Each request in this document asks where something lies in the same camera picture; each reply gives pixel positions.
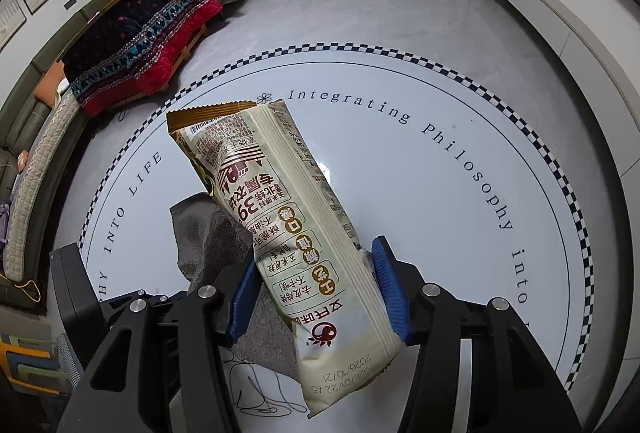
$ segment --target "orange pillow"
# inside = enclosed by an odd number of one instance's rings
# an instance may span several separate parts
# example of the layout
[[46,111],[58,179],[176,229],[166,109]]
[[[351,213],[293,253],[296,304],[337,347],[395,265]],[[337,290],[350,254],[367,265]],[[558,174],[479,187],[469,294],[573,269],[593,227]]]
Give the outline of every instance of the orange pillow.
[[33,96],[44,102],[49,108],[56,104],[56,92],[60,81],[65,78],[65,63],[56,61],[37,83]]
[[18,155],[18,173],[22,173],[24,169],[27,167],[27,162],[29,161],[29,152],[24,150]]

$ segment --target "plastic wrapper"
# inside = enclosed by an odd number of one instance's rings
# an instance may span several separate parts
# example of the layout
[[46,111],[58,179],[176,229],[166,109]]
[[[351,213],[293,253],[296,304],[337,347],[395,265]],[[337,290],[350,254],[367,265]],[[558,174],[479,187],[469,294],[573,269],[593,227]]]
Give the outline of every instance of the plastic wrapper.
[[371,381],[402,343],[284,101],[171,111],[167,124],[209,194],[254,237],[258,270],[294,335],[309,416]]

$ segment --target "floor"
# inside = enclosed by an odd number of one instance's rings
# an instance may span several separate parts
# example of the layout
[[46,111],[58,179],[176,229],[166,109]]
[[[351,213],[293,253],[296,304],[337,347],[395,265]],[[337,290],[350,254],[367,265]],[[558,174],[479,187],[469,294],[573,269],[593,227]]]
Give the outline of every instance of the floor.
[[[586,362],[590,356],[610,355],[607,329],[615,322],[618,292],[618,242],[607,188],[612,160],[571,77],[504,0],[247,0],[225,13],[227,21],[199,44],[174,88],[270,48],[353,42],[397,48],[450,66],[516,109],[551,148],[582,206],[596,270],[598,304],[593,323],[603,330],[590,340]],[[56,247],[78,240],[111,160],[165,98],[153,96],[127,107],[103,131],[108,138],[95,137],[68,194]],[[55,305],[49,308],[55,314]],[[582,370],[578,377],[589,377],[597,385],[603,376],[602,371]],[[586,417],[595,396],[572,392],[571,397],[578,414]]]

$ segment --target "sofa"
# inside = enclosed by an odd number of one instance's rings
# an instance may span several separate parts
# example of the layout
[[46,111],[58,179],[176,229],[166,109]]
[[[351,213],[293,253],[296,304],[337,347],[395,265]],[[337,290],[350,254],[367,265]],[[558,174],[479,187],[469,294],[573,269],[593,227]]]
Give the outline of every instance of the sofa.
[[[48,126],[45,122],[50,122],[53,116],[49,106],[35,98],[33,92],[36,85],[62,55],[75,35],[110,1],[91,0],[73,14],[33,57],[2,105],[0,109],[0,202],[9,202],[17,176],[15,167],[18,155],[23,150],[28,150],[30,157],[34,155],[40,141],[39,135]],[[36,303],[15,285],[26,283],[28,280],[38,280],[42,240],[53,199],[66,164],[88,121],[89,118],[84,112],[78,111],[74,114],[64,135],[60,136],[56,142],[56,148],[51,151],[52,157],[49,163],[41,171],[37,182],[38,189],[34,194],[31,207],[31,217],[28,219],[28,228],[25,229],[27,236],[20,277],[22,281],[18,282],[14,279],[12,283],[5,279],[6,272],[0,272],[4,275],[0,277],[0,303],[25,309],[36,307]]]

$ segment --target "blue gripper pad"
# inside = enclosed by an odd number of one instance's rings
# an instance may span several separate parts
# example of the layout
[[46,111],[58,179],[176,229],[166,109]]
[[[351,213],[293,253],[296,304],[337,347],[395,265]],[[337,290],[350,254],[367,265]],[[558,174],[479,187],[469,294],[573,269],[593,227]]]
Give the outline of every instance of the blue gripper pad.
[[262,286],[262,278],[255,261],[248,262],[242,281],[231,302],[230,323],[226,336],[235,344],[249,327],[251,314],[254,313],[255,302]]
[[396,259],[387,256],[380,236],[371,243],[371,256],[391,329],[400,336],[402,342],[406,343],[410,334],[409,304],[390,263]]

